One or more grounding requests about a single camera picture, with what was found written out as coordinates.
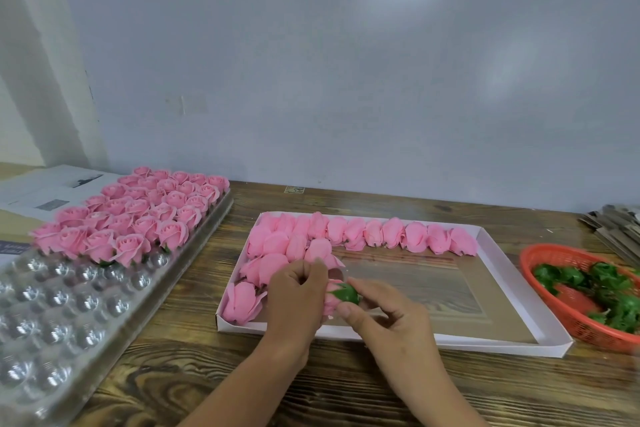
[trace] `forearm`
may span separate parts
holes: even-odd
[[[283,350],[261,341],[179,427],[265,426],[297,373]]]
[[[462,396],[442,364],[429,368],[423,381],[410,394],[407,406],[427,427],[488,427]]]

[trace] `basket rim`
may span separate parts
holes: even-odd
[[[583,323],[586,323],[589,327],[603,334],[606,334],[608,336],[612,336],[614,338],[621,339],[623,341],[630,342],[633,344],[640,344],[640,335],[625,333],[624,331],[610,328],[609,326],[599,323],[598,321],[594,321],[593,319],[589,318],[585,314],[581,314],[573,307],[568,306],[567,304],[562,302],[560,299],[558,299],[554,294],[550,293],[547,289],[545,289],[545,287],[543,287],[542,284],[540,284],[540,282],[538,282],[538,280],[534,277],[531,271],[531,269],[534,266],[529,265],[529,260],[528,260],[529,255],[531,255],[534,252],[537,252],[540,249],[546,249],[546,250],[555,249],[558,252],[565,252],[565,253],[569,252],[572,255],[579,255],[582,258],[593,260],[594,262],[606,262],[608,264],[611,264],[620,273],[629,277],[634,282],[634,284],[638,289],[640,289],[640,277],[620,267],[617,264],[612,264],[610,261],[608,261],[607,259],[604,259],[603,257],[599,257],[598,255],[594,255],[593,253],[589,253],[585,250],[581,250],[580,248],[574,248],[572,246],[558,245],[556,243],[537,243],[535,245],[527,246],[524,250],[522,250],[522,252],[520,252],[520,269],[522,271],[522,274],[524,275],[524,278],[527,280],[527,282],[529,282],[529,285],[531,285],[539,295],[542,295],[545,298],[545,300],[550,301],[555,307],[562,310],[564,313],[568,314],[575,320],[582,321]]]

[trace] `whiteboard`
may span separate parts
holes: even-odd
[[[68,0],[115,172],[638,202],[640,0]]]

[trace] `red plastic basket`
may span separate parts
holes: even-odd
[[[553,311],[569,334],[599,348],[628,354],[636,353],[640,351],[640,335],[618,331],[588,318],[585,313],[600,310],[595,302],[583,293],[565,286],[556,286],[560,293],[554,296],[538,282],[532,273],[533,269],[540,264],[556,267],[573,266],[582,271],[588,271],[595,262],[606,261],[602,257],[578,248],[546,243],[526,247],[520,253],[520,265],[524,278]],[[632,280],[634,284],[632,293],[640,296],[640,277],[623,268],[617,268],[620,273]]]

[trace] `wooden tabletop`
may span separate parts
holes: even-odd
[[[214,315],[249,230],[264,211],[467,223],[484,227],[514,264],[525,246],[542,242],[584,248],[621,263],[572,213],[311,188],[285,194],[284,188],[232,183],[236,201],[231,213],[74,427],[176,425],[249,355],[259,337],[219,334]],[[640,362],[635,357],[587,344],[575,344],[563,359],[441,354],[460,391],[493,426],[640,425]],[[316,341],[271,425],[419,424],[362,343]]]

